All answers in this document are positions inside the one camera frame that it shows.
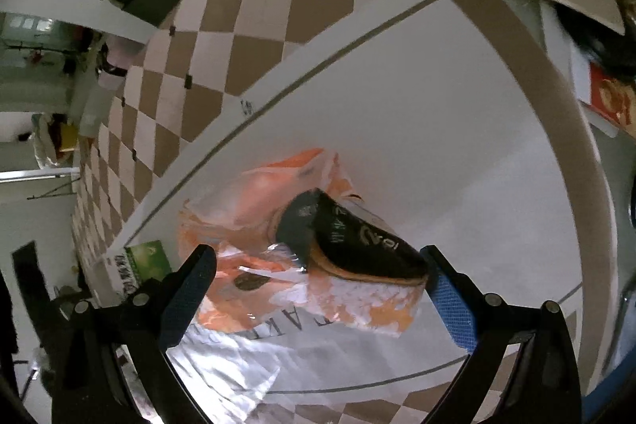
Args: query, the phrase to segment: shiny plastic bag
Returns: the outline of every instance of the shiny plastic bag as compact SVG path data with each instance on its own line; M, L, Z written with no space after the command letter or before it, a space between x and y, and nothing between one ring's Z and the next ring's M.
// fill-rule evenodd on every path
M200 243L217 253L217 274L197 315L208 329L246 331L291 305L389 334L413 321L423 259L364 208L336 153L312 149L246 171L187 201L179 218L183 259ZM351 263L350 256L376 272L343 269L341 259ZM395 265L413 270L413 261L413 278L383 278Z

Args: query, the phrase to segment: yellow object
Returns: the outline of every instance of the yellow object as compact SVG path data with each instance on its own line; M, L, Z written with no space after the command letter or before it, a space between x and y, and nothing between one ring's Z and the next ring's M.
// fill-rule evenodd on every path
M62 135L62 144L60 150L62 153L73 151L78 144L78 129L72 124L62 123L60 125L60 134Z

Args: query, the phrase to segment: blue gripper pad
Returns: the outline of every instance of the blue gripper pad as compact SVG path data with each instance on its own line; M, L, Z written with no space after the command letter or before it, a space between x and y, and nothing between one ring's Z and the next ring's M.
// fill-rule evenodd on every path
M472 354L477 347L475 315L451 281L438 270L437 284L427 292L455 344Z

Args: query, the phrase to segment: table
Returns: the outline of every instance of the table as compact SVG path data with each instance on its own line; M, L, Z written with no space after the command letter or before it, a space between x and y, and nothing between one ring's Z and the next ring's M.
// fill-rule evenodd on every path
M567 83L501 0L183 0L85 149L78 247L95 260L159 238L177 265L187 197L313 146L337 150L372 210L483 291L560 301L595 386L615 312L607 186ZM425 344L417 361L386 338L319 331L352 362L330 371L306 333L271 337L306 346L315 374L279 375L263 409L279 422L419 422L462 356L426 304L400 338Z

